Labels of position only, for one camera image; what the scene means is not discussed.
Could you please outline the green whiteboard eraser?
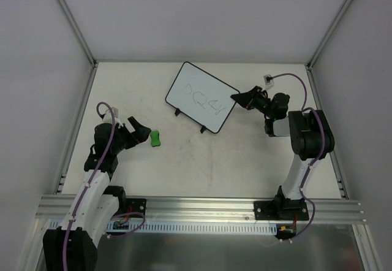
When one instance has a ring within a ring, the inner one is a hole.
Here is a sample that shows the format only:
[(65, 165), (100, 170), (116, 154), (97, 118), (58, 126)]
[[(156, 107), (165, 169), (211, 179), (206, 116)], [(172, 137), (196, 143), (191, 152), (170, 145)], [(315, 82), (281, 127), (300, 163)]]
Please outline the green whiteboard eraser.
[(152, 131), (150, 133), (150, 138), (151, 138), (151, 146), (152, 147), (159, 147), (159, 146), (161, 146), (160, 132), (158, 130)]

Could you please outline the small black-framed whiteboard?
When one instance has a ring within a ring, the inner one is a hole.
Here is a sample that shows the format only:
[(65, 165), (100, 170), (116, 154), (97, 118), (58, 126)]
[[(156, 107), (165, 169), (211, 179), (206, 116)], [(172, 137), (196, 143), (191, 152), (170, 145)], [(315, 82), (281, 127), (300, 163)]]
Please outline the small black-framed whiteboard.
[(217, 134), (222, 129), (236, 102), (239, 90), (186, 61), (180, 67), (165, 97), (175, 115), (183, 114), (202, 128)]

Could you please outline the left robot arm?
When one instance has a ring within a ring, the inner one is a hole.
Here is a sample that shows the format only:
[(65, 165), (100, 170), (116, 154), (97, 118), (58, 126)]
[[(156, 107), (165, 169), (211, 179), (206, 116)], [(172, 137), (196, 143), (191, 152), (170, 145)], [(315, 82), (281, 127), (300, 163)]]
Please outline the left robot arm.
[(107, 224), (118, 218), (145, 218), (143, 212), (129, 207), (124, 188), (112, 186), (110, 181), (119, 153), (147, 141), (151, 130), (132, 116), (128, 119), (132, 132), (117, 118), (102, 119), (94, 128), (94, 143), (72, 205), (59, 226), (46, 230), (43, 236), (47, 270), (95, 270), (98, 245)]

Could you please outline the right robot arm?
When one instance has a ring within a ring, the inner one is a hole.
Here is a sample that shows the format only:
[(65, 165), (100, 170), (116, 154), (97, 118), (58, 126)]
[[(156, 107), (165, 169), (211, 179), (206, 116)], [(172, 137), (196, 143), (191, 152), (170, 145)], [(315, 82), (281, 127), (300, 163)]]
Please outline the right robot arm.
[(325, 156), (334, 150), (334, 136), (322, 110), (305, 108), (288, 111), (290, 96), (277, 93), (269, 98), (259, 86), (230, 96), (246, 110), (256, 109), (265, 116), (269, 137), (289, 136), (294, 153), (287, 178), (271, 201), (255, 201), (258, 221), (309, 220), (305, 189), (310, 177)]

